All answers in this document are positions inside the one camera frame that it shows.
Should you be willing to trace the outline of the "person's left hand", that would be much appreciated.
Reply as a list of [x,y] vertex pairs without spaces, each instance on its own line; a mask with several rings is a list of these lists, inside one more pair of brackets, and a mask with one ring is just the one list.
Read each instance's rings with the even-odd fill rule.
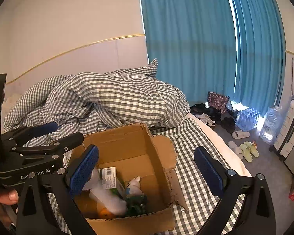
[[6,228],[10,227],[12,221],[2,205],[15,205],[18,203],[18,199],[18,192],[16,190],[0,190],[0,220]]

